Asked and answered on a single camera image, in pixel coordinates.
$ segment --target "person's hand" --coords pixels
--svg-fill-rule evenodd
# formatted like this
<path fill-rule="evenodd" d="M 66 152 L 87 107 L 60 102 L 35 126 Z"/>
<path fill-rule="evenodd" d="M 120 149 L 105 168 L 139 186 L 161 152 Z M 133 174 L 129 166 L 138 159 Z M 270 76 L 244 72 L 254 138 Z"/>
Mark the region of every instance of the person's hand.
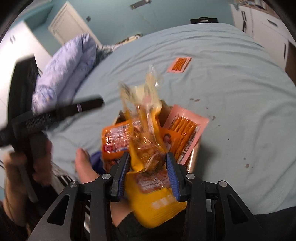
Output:
<path fill-rule="evenodd" d="M 51 149 L 52 143 L 46 143 L 45 156 L 34 161 L 33 179 L 41 185 L 49 185 L 51 181 Z M 16 225 L 26 225 L 25 207 L 27 202 L 27 191 L 21 179 L 18 167 L 26 164 L 27 158 L 23 153 L 11 152 L 4 157 L 3 163 L 6 172 L 5 199 L 3 209 L 7 216 Z"/>
<path fill-rule="evenodd" d="M 51 181 L 51 149 L 52 143 L 48 140 L 46 143 L 45 156 L 35 160 L 33 164 L 35 170 L 35 173 L 33 173 L 33 179 L 43 186 L 49 185 Z M 27 194 L 27 192 L 18 167 L 26 164 L 26 162 L 27 158 L 25 154 L 16 152 L 7 153 L 3 160 L 7 184 L 9 184 L 11 189 L 21 194 Z"/>

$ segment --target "leg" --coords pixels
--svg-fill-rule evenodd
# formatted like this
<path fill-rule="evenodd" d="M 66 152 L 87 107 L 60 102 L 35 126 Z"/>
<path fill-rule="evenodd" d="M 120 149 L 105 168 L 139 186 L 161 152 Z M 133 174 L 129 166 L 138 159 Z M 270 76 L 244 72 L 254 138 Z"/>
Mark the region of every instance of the leg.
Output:
<path fill-rule="evenodd" d="M 76 152 L 75 167 L 82 183 L 92 182 L 99 177 L 99 174 L 91 168 L 88 154 L 83 149 L 78 149 Z M 112 222 L 115 227 L 132 212 L 128 201 L 125 199 L 122 199 L 120 202 L 110 202 L 110 208 Z"/>

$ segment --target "yellow snack bag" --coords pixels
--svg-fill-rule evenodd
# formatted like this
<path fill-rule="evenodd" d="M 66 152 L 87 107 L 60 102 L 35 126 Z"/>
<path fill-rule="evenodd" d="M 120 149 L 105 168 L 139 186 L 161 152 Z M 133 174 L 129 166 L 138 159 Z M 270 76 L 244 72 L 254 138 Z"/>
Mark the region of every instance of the yellow snack bag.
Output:
<path fill-rule="evenodd" d="M 186 202 L 177 202 L 172 194 L 165 164 L 166 146 L 157 116 L 162 103 L 156 92 L 159 84 L 154 69 L 146 75 L 143 85 L 120 85 L 120 95 L 130 122 L 129 152 L 132 172 L 125 177 L 125 189 L 138 221 L 154 228 L 173 218 L 186 208 Z M 139 128 L 131 124 L 140 122 Z"/>
<path fill-rule="evenodd" d="M 143 193 L 147 186 L 150 186 L 150 189 L 155 189 L 156 186 L 151 183 L 149 177 L 142 174 L 127 173 L 125 187 L 135 217 L 143 227 L 151 229 L 176 216 L 186 208 L 187 202 L 177 202 L 172 189 L 165 186 L 156 191 Z"/>

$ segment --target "blue cloth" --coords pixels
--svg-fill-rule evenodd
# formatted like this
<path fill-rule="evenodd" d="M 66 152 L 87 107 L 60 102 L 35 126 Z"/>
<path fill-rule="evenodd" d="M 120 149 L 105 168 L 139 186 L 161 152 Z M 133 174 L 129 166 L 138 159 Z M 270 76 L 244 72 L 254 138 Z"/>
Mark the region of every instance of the blue cloth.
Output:
<path fill-rule="evenodd" d="M 121 47 L 122 44 L 116 45 L 98 45 L 96 50 L 96 63 L 94 66 L 97 66 L 101 61 L 107 58 L 113 51 Z"/>
<path fill-rule="evenodd" d="M 184 73 L 167 73 L 176 57 L 192 60 Z M 158 31 L 102 61 L 75 99 L 100 94 L 105 106 L 49 133 L 55 163 L 74 173 L 77 147 L 97 151 L 102 129 L 123 109 L 118 82 L 143 84 L 149 64 L 164 78 L 160 98 L 210 118 L 195 175 L 226 180 L 254 214 L 296 206 L 295 85 L 260 44 L 223 23 Z"/>
<path fill-rule="evenodd" d="M 97 151 L 91 155 L 91 167 L 100 175 L 106 173 L 105 169 L 103 168 L 104 164 L 101 160 L 102 152 Z"/>
<path fill-rule="evenodd" d="M 96 43 L 89 34 L 82 34 L 64 44 L 37 78 L 32 97 L 33 112 L 44 112 L 58 103 L 70 104 L 95 60 Z"/>

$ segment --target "bed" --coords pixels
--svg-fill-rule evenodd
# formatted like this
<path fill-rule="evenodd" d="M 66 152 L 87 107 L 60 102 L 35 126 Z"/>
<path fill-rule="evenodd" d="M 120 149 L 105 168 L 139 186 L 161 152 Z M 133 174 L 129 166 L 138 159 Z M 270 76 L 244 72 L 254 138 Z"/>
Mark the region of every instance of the bed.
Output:
<path fill-rule="evenodd" d="M 167 73 L 176 57 L 192 61 L 182 74 Z M 76 149 L 99 150 L 102 128 L 122 108 L 118 82 L 143 83 L 149 64 L 164 77 L 162 99 L 210 119 L 197 176 L 226 180 L 253 214 L 296 205 L 295 85 L 250 36 L 223 23 L 149 34 L 102 61 L 75 99 L 101 95 L 105 107 L 48 131 L 57 165 L 75 174 Z"/>

